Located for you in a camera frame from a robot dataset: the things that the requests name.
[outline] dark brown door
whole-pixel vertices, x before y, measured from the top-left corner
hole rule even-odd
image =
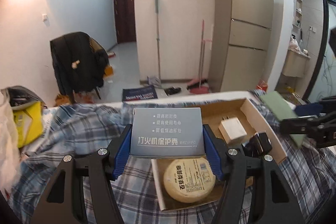
[[[134,0],[114,0],[114,16],[118,43],[135,42]]]

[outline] plaid blanket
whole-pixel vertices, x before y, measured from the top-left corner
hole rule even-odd
[[[185,105],[146,104],[137,107]],[[263,105],[257,107],[273,130],[278,132],[278,122],[272,113]],[[132,123],[133,108],[131,105],[125,105],[120,110],[107,106],[73,105],[57,109],[42,145],[21,163],[22,176],[12,188],[9,204],[23,223],[30,222],[40,195],[62,158],[68,154],[86,155],[107,147],[113,138],[120,136],[128,123]],[[323,204],[334,194],[336,157],[329,149],[316,150],[308,140],[299,150],[290,139],[281,136],[279,139],[288,154],[280,165],[281,171],[298,198],[306,222],[313,223]],[[83,183],[88,221],[95,223],[88,178],[84,178]],[[211,223],[216,211],[216,202],[182,211],[160,211],[151,162],[147,159],[130,157],[124,174],[111,185],[127,224]],[[247,223],[250,202],[251,188],[247,188],[240,223]]]

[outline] black door frame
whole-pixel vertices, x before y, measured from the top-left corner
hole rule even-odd
[[[328,42],[328,32],[329,32],[329,4],[336,6],[336,0],[323,0],[323,31],[322,31],[322,39],[319,56],[317,57],[317,62],[315,65],[315,69],[313,75],[310,79],[308,87],[302,97],[303,100],[308,100],[311,91],[316,83],[317,77],[320,73],[320,69],[324,59],[324,53],[326,51],[327,42]]]

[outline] silver screw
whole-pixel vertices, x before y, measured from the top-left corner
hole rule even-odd
[[[98,154],[99,155],[105,155],[107,153],[107,149],[106,148],[101,148],[98,150]]]
[[[229,154],[232,155],[232,156],[236,156],[238,154],[238,152],[235,149],[229,149]]]
[[[264,156],[264,159],[265,159],[266,161],[272,161],[272,160],[273,160],[273,157],[272,157],[271,155],[265,155],[265,156]]]
[[[67,156],[65,156],[65,157],[63,158],[63,160],[64,160],[65,162],[69,162],[71,159],[72,159],[72,157],[71,157],[70,155],[67,155]]]

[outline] blue gripper pad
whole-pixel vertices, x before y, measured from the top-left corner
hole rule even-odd
[[[126,134],[126,137],[122,144],[120,145],[119,151],[115,156],[114,160],[114,170],[112,173],[112,177],[114,180],[117,180],[122,173],[124,173],[125,165],[127,163],[130,147],[131,147],[131,136],[132,136],[132,128]]]
[[[211,137],[207,131],[207,129],[203,126],[203,138],[204,138],[204,148],[205,155],[207,156],[207,160],[210,164],[212,173],[217,177],[218,180],[224,179],[224,173],[221,168],[221,158],[211,140]]]

